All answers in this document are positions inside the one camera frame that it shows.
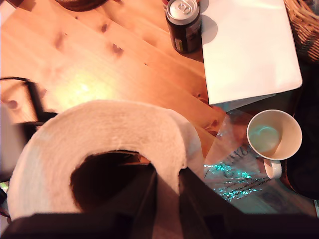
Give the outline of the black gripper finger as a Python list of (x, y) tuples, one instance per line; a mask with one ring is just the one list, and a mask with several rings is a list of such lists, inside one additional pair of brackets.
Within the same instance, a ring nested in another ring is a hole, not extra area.
[(90, 218), (89, 239), (150, 239), (156, 215), (157, 173), (146, 166)]
[(179, 212), (185, 239), (234, 239), (243, 213), (210, 189), (192, 170), (179, 173)]

